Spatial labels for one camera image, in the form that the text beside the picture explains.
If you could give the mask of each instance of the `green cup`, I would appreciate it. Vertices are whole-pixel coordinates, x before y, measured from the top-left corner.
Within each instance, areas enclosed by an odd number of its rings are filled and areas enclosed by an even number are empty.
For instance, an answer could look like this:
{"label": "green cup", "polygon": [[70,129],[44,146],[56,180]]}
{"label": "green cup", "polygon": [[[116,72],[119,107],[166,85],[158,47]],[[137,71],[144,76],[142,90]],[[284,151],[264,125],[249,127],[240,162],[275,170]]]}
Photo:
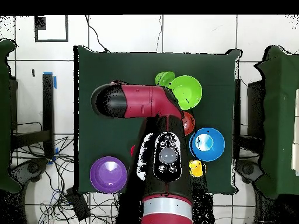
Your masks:
{"label": "green cup", "polygon": [[179,102],[180,108],[188,110],[199,103],[203,94],[201,84],[192,76],[179,76],[175,78],[169,88]]}
{"label": "green cup", "polygon": [[172,71],[159,73],[155,78],[157,86],[169,87],[169,84],[175,79],[175,74]]}

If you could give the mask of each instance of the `green tablecloth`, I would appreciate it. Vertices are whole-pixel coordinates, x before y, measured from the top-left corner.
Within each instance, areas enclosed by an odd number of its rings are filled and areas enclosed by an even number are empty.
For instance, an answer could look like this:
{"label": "green tablecloth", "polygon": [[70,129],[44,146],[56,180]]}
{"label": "green tablecloth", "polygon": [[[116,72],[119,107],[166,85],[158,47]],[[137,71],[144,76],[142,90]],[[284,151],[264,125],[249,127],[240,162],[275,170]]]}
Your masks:
{"label": "green tablecloth", "polygon": [[8,174],[11,154],[11,92],[7,57],[16,44],[0,39],[0,189],[17,193],[21,186]]}
{"label": "green tablecloth", "polygon": [[278,46],[266,49],[256,67],[265,80],[263,102],[265,149],[261,167],[265,174],[255,185],[268,198],[299,195],[299,177],[291,169],[295,99],[299,89],[299,55],[286,54]]}
{"label": "green tablecloth", "polygon": [[[174,71],[176,76],[190,75],[201,83],[203,96],[193,109],[197,128],[216,128],[225,139],[222,156],[206,164],[208,191],[235,192],[231,185],[232,116],[235,60],[240,50],[230,50],[226,54],[156,54],[102,53],[78,47],[78,54],[80,192],[96,191],[89,171],[102,156],[120,159],[127,169],[131,166],[130,148],[137,143],[143,121],[142,118],[99,117],[91,108],[92,92],[115,79],[130,84],[155,85],[155,76],[162,71]],[[191,134],[186,137],[188,146]]]}

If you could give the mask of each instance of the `yellow toy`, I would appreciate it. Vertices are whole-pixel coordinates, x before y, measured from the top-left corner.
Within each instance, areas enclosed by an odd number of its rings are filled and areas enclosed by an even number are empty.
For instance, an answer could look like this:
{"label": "yellow toy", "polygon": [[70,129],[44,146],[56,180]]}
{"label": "yellow toy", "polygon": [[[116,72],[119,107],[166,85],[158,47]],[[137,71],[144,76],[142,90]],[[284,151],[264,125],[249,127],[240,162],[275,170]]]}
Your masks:
{"label": "yellow toy", "polygon": [[201,177],[203,175],[203,166],[204,166],[205,172],[207,172],[207,167],[204,163],[202,163],[199,160],[191,160],[189,162],[191,176]]}

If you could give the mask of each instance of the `purple bowl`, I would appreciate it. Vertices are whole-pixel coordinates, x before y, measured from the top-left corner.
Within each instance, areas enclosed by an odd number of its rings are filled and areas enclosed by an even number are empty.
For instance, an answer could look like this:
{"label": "purple bowl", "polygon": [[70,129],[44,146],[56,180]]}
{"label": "purple bowl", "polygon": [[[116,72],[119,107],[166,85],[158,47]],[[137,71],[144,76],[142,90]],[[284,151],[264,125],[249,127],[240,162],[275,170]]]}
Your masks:
{"label": "purple bowl", "polygon": [[127,169],[115,157],[105,156],[97,160],[91,167],[91,183],[102,193],[116,193],[127,182]]}

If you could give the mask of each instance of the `floor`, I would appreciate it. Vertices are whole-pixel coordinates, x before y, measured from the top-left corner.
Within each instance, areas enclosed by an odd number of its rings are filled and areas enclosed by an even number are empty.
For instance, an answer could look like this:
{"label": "floor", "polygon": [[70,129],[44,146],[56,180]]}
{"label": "floor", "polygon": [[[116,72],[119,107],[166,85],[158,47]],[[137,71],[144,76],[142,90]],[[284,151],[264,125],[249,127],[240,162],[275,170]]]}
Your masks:
{"label": "floor", "polygon": [[[269,45],[280,45],[291,53],[298,52],[298,15],[128,15],[89,16],[89,24],[99,35],[99,41],[111,52],[172,52],[172,53],[215,53],[223,54],[232,48],[243,51],[239,63],[241,84],[241,132],[246,134],[247,98],[246,85],[262,77],[253,67],[259,62]],[[65,16],[46,16],[46,30],[39,30],[39,39],[65,40]],[[72,46],[82,45],[93,51],[103,51],[95,32],[88,27],[85,16],[68,16],[68,42],[35,42],[34,17],[0,17],[0,38],[15,40],[18,47],[9,54],[8,64],[12,75],[19,81],[18,123],[42,123],[41,75],[52,72],[57,77],[54,89],[55,139],[57,148],[70,142],[64,154],[74,155],[74,81]],[[20,125],[18,132],[39,130],[38,124]],[[15,152],[13,164],[28,157],[23,150]],[[251,155],[242,150],[242,155]],[[64,171],[65,187],[74,184],[74,165],[67,163]],[[30,183],[26,194],[28,224],[68,224],[67,221],[50,219],[44,221],[43,212],[55,201],[50,186],[58,188],[57,170],[53,164],[47,166],[47,173],[37,183]],[[216,224],[252,224],[255,213],[253,188],[244,184],[235,175],[235,195],[214,197]],[[112,205],[112,195],[90,193],[85,196],[95,216],[106,216],[113,223],[111,215],[117,214]],[[67,217],[73,216],[65,211]],[[80,224],[105,224],[105,221],[91,217]],[[79,224],[77,219],[69,224]]]}

